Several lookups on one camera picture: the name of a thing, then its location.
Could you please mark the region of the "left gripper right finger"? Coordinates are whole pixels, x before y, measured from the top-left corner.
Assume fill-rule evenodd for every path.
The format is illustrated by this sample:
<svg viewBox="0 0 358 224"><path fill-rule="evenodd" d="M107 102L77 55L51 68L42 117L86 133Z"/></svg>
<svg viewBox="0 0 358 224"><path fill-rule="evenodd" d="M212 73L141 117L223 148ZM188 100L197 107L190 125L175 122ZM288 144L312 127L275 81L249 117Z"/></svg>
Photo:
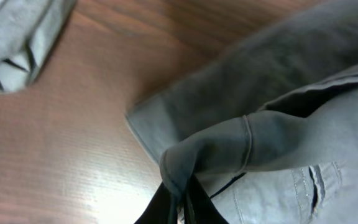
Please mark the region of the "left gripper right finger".
<svg viewBox="0 0 358 224"><path fill-rule="evenodd" d="M192 175L183 199L185 224L228 224Z"/></svg>

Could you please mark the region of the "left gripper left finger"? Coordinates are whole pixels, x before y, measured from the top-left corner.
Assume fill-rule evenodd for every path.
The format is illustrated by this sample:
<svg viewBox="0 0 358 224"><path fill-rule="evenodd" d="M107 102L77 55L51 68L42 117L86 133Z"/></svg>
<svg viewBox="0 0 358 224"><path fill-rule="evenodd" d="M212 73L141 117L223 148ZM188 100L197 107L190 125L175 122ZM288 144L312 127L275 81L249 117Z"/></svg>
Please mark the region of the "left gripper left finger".
<svg viewBox="0 0 358 224"><path fill-rule="evenodd" d="M143 214L134 224L177 224L177 198L161 183Z"/></svg>

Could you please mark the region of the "grey shorts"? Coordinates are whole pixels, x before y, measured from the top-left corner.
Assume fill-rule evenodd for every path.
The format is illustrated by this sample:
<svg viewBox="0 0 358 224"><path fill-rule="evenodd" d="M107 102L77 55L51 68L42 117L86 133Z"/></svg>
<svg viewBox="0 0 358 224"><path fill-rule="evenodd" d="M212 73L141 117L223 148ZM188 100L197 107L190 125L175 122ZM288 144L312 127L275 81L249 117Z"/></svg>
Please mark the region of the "grey shorts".
<svg viewBox="0 0 358 224"><path fill-rule="evenodd" d="M358 224L358 1L275 24L128 112L177 198L228 223Z"/></svg>

